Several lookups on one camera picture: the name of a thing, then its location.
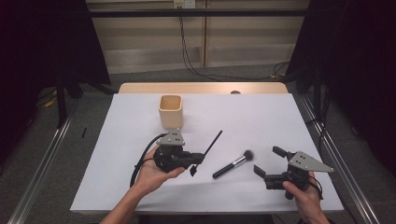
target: white wall outlet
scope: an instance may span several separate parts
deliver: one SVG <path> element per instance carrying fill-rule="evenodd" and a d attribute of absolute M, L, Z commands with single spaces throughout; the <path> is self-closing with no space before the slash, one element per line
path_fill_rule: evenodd
<path fill-rule="evenodd" d="M 184 0 L 174 0 L 174 8 L 184 8 Z"/>
<path fill-rule="evenodd" d="M 195 8 L 195 0 L 184 0 L 184 8 Z"/>

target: forearm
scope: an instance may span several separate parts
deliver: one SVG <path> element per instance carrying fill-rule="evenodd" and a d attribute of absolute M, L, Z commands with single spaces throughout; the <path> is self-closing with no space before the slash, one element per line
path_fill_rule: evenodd
<path fill-rule="evenodd" d="M 137 204 L 146 194 L 140 189 L 131 187 L 114 209 L 102 220 L 101 224 L 127 223 Z"/>

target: white table surface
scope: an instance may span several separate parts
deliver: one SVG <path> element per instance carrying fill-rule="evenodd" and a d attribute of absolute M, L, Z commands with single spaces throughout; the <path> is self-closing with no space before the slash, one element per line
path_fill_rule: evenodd
<path fill-rule="evenodd" d="M 255 214 L 296 211 L 285 190 L 268 190 L 253 173 L 253 164 L 268 175 L 280 175 L 287 161 L 273 146 L 301 150 L 320 157 L 291 94 L 181 94 L 186 141 L 184 150 L 204 153 L 220 130 L 222 135 L 191 177 L 186 171 L 146 196 L 137 214 Z M 71 211 L 109 212 L 129 188 L 134 166 L 161 126 L 158 103 L 162 94 L 116 94 Z M 223 166 L 254 153 L 226 175 L 213 179 Z M 327 174 L 316 173 L 323 187 L 321 207 L 340 211 L 343 206 Z"/>

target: human hand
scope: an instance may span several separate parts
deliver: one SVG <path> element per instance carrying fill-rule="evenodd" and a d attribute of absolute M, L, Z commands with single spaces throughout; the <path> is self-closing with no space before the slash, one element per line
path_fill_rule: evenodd
<path fill-rule="evenodd" d="M 314 172 L 309 172 L 309 175 L 315 177 Z M 309 178 L 309 182 L 317 184 L 313 178 Z M 298 212 L 305 223 L 329 223 L 320 208 L 318 191 L 314 187 L 309 186 L 307 190 L 301 191 L 289 181 L 283 182 L 282 185 L 294 195 Z"/>
<path fill-rule="evenodd" d="M 169 173 L 165 173 L 158 168 L 152 159 L 157 148 L 158 146 L 154 147 L 146 154 L 145 162 L 141 166 L 139 175 L 133 185 L 133 188 L 138 189 L 143 196 L 159 188 L 167 179 L 178 177 L 185 171 L 183 167 L 178 167 Z"/>

